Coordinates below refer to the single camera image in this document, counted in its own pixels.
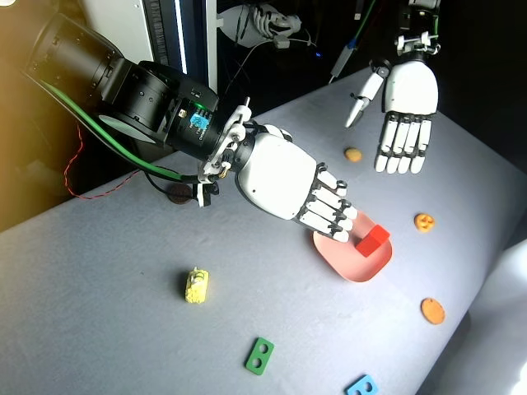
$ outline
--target gray table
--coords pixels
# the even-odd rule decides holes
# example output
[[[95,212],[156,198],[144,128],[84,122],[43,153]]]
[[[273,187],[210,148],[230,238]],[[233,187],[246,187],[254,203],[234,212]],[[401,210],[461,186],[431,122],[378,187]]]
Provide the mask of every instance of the gray table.
[[[343,280],[309,232],[255,210],[232,177],[198,209],[136,176],[0,235],[0,393],[329,395],[362,374],[381,393],[415,393],[524,211],[527,177],[441,114],[420,175],[377,174],[379,101],[357,130],[342,126],[367,74],[259,121],[293,133],[391,232],[394,256],[377,276]],[[364,160],[346,161],[346,146]],[[162,161],[188,172],[191,162]],[[420,211],[437,220],[430,234],[414,228]],[[202,305],[183,299],[194,266],[211,273]],[[442,325],[421,316],[426,297],[444,305]],[[243,366],[256,337],[275,344],[263,376]]]

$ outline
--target green domino block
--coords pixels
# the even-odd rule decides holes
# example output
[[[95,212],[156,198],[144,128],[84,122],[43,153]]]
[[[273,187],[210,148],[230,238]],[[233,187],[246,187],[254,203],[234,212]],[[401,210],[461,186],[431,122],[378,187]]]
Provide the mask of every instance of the green domino block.
[[[274,344],[262,337],[256,339],[253,350],[245,363],[245,368],[260,376],[264,373],[265,367],[273,353]]]

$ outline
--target brown round object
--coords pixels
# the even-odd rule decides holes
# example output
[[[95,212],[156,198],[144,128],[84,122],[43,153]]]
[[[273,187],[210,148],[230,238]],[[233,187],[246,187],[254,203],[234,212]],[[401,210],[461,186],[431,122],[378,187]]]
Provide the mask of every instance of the brown round object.
[[[426,298],[421,302],[421,311],[429,323],[437,325],[445,321],[445,310],[435,299]]]
[[[185,204],[192,199],[192,188],[187,184],[175,183],[170,187],[167,196],[175,204]]]
[[[344,152],[344,155],[350,162],[353,162],[353,163],[358,162],[359,160],[362,159],[362,152],[358,150],[357,148],[348,148]]]
[[[417,227],[417,230],[419,230],[422,233],[428,233],[431,228],[433,228],[436,225],[436,220],[433,216],[429,216],[428,214],[421,213],[415,216],[413,222],[415,223],[415,226]]]

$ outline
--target red block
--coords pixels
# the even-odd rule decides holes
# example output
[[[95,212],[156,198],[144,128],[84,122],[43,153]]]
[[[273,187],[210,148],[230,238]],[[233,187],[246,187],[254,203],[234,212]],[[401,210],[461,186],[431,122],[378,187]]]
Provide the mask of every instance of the red block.
[[[380,225],[375,225],[370,233],[355,247],[365,257],[372,255],[389,238],[388,231]]]

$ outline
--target pink plate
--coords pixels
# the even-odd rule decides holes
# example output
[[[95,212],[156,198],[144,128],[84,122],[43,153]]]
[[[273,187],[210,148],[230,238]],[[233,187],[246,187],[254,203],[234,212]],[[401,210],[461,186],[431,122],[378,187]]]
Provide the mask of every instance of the pink plate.
[[[368,281],[392,258],[392,244],[389,239],[368,258],[355,249],[375,225],[374,221],[359,211],[347,243],[340,243],[316,232],[313,233],[313,241],[320,255],[340,276],[348,281]]]

